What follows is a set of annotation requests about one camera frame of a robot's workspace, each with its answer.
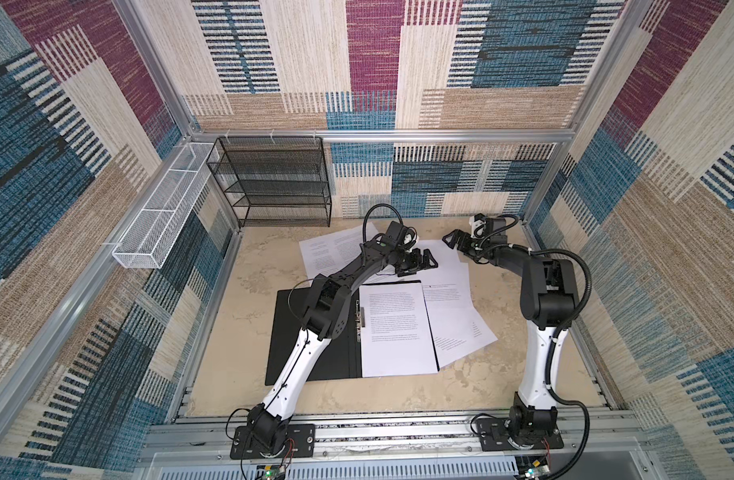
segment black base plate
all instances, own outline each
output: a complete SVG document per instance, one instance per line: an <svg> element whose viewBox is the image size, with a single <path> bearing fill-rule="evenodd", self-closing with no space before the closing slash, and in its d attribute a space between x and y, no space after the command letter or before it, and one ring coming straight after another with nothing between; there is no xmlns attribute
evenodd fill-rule
<svg viewBox="0 0 734 480"><path fill-rule="evenodd" d="M293 458L310 458L314 456L314 440L316 426L313 423L296 423L287 427L287 438L295 441L295 449L293 450ZM238 427L233 434L233 442L231 443L231 453L229 456L232 460L240 458L265 458L261 453L271 455L267 448L260 445L255 438L250 438L247 442L249 427ZM287 453L287 446L283 447L284 453L279 456L279 461Z"/></svg>
<svg viewBox="0 0 734 480"><path fill-rule="evenodd" d="M486 435L479 438L481 450L483 452L502 452L504 450L518 450L508 442L508 430L505 427L505 421L508 418L478 418L475 422L476 431ZM564 448L564 441L561 434L549 432L545 435L548 446L554 448ZM540 442L535 445L536 450L542 450L543 446Z"/></svg>

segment wooden table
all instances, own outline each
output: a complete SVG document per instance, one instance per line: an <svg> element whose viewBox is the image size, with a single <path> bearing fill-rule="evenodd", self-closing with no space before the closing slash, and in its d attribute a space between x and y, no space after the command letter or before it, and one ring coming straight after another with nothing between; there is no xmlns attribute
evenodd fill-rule
<svg viewBox="0 0 734 480"><path fill-rule="evenodd" d="M305 278L298 242L360 225L333 219L330 228L249 227L190 396L189 416L226 416L255 406L270 387L266 376L277 290ZM375 220L385 231L389 220ZM407 219L423 239L440 239L455 228L468 230L468 217ZM526 245L520 226L508 240ZM409 412L507 408L521 383L527 352L527 322L519 310L521 278L491 265L471 263L474 305L498 340L434 375L307 382L297 413ZM560 360L557 391L564 398L599 406L601 398L568 336Z"/></svg>

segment black mesh organizer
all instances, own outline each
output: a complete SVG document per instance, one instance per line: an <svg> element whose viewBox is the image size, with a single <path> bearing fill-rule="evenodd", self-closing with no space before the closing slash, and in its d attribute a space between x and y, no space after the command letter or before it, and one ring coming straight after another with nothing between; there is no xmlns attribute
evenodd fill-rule
<svg viewBox="0 0 734 480"><path fill-rule="evenodd" d="M207 166L242 226L329 226L321 138L221 137Z"/></svg>

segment white mesh shelf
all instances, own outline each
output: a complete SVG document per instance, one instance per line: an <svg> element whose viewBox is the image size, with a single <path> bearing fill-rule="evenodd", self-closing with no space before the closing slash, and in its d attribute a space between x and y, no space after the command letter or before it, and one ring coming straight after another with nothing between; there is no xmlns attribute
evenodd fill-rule
<svg viewBox="0 0 734 480"><path fill-rule="evenodd" d="M159 181L151 197L114 248L124 268L161 268L209 178L213 144L191 143Z"/></svg>

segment black wire rack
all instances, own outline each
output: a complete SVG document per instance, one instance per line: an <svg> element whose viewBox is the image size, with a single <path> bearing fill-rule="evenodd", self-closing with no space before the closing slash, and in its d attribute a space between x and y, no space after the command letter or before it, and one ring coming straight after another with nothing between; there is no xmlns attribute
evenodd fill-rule
<svg viewBox="0 0 734 480"><path fill-rule="evenodd" d="M321 138L220 137L207 166L241 226L329 226Z"/></svg>

